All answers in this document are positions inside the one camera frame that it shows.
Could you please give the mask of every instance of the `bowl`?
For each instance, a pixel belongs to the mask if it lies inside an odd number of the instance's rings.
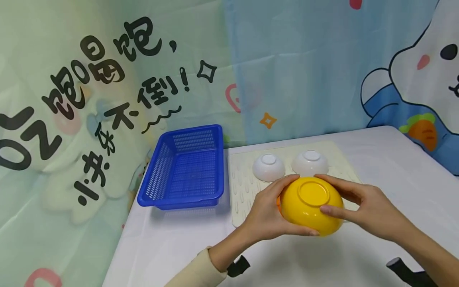
[[[343,223],[342,219],[323,214],[320,206],[324,204],[344,207],[338,191],[315,177],[300,177],[280,194],[282,216],[291,223],[317,230],[320,236],[336,232]]]
[[[285,174],[284,163],[274,154],[267,153],[253,163],[253,175],[259,180],[272,182]]]
[[[328,160],[317,151],[309,150],[297,155],[291,163],[291,168],[301,177],[312,177],[314,174],[327,174]]]

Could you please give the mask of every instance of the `white bowl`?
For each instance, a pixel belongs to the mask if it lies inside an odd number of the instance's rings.
[[[327,174],[328,160],[317,151],[309,150],[297,155],[291,163],[291,168],[301,177],[312,177],[314,174]]]
[[[280,158],[267,153],[257,158],[253,163],[252,172],[259,180],[272,182],[284,176],[285,166]]]

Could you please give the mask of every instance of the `orange star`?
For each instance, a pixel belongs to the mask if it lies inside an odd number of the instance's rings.
[[[276,118],[271,117],[268,113],[264,113],[264,117],[261,119],[260,124],[264,124],[268,129],[271,129],[276,121]]]

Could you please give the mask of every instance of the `white tablecloth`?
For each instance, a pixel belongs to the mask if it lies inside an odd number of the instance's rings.
[[[334,141],[362,182],[379,186],[420,229],[459,256],[459,181],[391,127],[356,130],[225,150],[247,152],[314,141]],[[104,287],[164,286],[205,246],[233,231],[228,181],[218,208],[164,213],[134,203]],[[282,236],[243,254],[252,265],[222,286],[404,286],[385,264],[400,247],[346,223],[325,238]]]

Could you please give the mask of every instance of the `star doodle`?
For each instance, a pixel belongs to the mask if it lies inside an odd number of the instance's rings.
[[[210,75],[208,75],[207,73],[203,73],[204,67],[206,67],[207,69],[210,70]],[[216,69],[217,69],[217,67],[214,67],[214,66],[212,66],[210,64],[207,64],[206,62],[204,62],[204,60],[201,60],[201,67],[199,68],[199,72],[198,72],[198,74],[196,76],[198,78],[206,78],[209,81],[209,83],[212,83]]]
[[[261,119],[260,124],[264,124],[268,129],[271,129],[276,121],[277,119],[271,117],[269,113],[264,113],[264,117]]]

